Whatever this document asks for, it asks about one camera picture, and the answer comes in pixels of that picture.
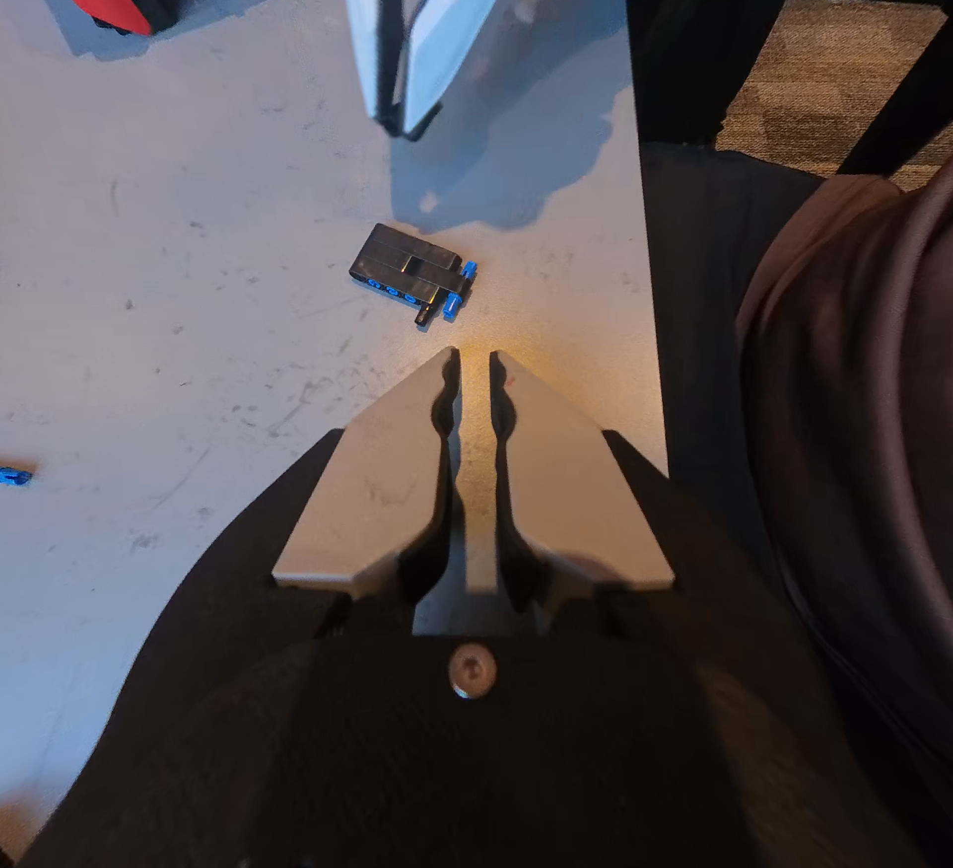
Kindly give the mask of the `person's brown top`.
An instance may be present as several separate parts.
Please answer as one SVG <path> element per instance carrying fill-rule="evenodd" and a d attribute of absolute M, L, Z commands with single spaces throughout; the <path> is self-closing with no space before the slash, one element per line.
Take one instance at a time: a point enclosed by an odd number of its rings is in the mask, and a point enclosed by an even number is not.
<path fill-rule="evenodd" d="M 929 866 L 951 866 L 951 170 L 906 192 L 821 182 L 736 317 L 749 463 L 785 589 Z"/>

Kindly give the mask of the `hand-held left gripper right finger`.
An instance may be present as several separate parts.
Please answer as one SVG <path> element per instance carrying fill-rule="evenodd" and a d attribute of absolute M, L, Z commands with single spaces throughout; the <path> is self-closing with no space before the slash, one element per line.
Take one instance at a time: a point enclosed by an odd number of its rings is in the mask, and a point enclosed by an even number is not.
<path fill-rule="evenodd" d="M 602 427 L 507 352 L 490 354 L 489 374 L 497 561 L 514 609 L 674 588 Z"/>

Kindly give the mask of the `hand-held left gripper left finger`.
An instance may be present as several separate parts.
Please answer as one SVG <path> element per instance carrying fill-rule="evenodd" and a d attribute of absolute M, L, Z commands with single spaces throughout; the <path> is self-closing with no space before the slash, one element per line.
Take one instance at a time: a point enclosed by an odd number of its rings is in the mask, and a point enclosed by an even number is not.
<path fill-rule="evenodd" d="M 344 429 L 272 568 L 280 587 L 413 606 L 449 558 L 449 439 L 459 350 L 447 347 Z"/>

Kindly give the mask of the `black brick assembly with blue pins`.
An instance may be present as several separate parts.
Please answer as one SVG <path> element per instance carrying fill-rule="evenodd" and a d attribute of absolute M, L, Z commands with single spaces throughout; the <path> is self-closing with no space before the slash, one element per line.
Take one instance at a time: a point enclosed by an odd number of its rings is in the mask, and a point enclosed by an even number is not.
<path fill-rule="evenodd" d="M 414 323 L 427 328 L 439 313 L 453 323 L 477 278 L 475 262 L 450 249 L 377 223 L 351 263 L 356 283 L 385 294 L 415 311 Z"/>

